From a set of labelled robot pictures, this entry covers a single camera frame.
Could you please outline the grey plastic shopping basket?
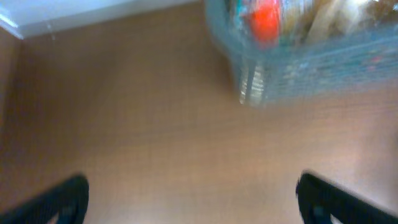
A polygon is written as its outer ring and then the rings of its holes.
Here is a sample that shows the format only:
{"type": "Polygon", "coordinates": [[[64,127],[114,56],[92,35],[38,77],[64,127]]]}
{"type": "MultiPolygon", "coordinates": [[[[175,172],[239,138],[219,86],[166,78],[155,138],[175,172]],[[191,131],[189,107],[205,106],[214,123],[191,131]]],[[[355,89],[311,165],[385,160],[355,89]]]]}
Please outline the grey plastic shopping basket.
{"type": "Polygon", "coordinates": [[[270,47],[252,35],[253,1],[204,3],[210,35],[228,59],[242,104],[356,91],[397,79],[397,21],[308,44],[315,14],[327,1],[279,1],[279,43],[270,47]]]}

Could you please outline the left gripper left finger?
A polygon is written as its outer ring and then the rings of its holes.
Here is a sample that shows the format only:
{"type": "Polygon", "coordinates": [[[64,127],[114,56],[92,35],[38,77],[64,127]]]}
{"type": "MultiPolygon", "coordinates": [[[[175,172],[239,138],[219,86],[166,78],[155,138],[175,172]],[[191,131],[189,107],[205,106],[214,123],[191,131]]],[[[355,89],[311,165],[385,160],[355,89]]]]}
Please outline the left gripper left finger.
{"type": "Polygon", "coordinates": [[[90,186],[83,174],[76,174],[45,192],[1,214],[2,224],[57,223],[82,224],[88,209],[90,186]]]}

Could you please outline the orange spaghetti packet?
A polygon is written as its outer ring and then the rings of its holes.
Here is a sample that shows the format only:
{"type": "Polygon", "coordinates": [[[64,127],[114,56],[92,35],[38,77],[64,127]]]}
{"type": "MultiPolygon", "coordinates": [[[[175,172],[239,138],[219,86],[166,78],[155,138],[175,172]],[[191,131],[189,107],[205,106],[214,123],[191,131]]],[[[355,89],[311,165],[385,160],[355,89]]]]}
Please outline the orange spaghetti packet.
{"type": "Polygon", "coordinates": [[[280,1],[254,0],[249,13],[249,25],[258,44],[276,46],[280,37],[280,1]]]}

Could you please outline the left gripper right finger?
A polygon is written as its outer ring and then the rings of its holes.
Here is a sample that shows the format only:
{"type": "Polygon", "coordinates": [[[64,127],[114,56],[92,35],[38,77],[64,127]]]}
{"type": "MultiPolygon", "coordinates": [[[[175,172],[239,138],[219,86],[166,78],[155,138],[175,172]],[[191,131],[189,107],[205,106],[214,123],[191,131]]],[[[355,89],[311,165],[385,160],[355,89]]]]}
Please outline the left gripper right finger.
{"type": "Polygon", "coordinates": [[[303,172],[295,194],[304,224],[341,223],[397,224],[397,216],[355,197],[314,173],[303,172]]]}

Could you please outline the beige snack bag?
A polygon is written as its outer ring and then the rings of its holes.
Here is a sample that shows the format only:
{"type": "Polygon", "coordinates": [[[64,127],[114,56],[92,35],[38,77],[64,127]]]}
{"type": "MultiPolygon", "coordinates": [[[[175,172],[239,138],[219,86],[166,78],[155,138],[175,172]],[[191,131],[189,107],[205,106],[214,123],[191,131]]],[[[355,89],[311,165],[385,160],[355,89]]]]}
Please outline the beige snack bag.
{"type": "Polygon", "coordinates": [[[397,0],[327,1],[315,14],[305,42],[352,35],[397,21],[397,0]]]}

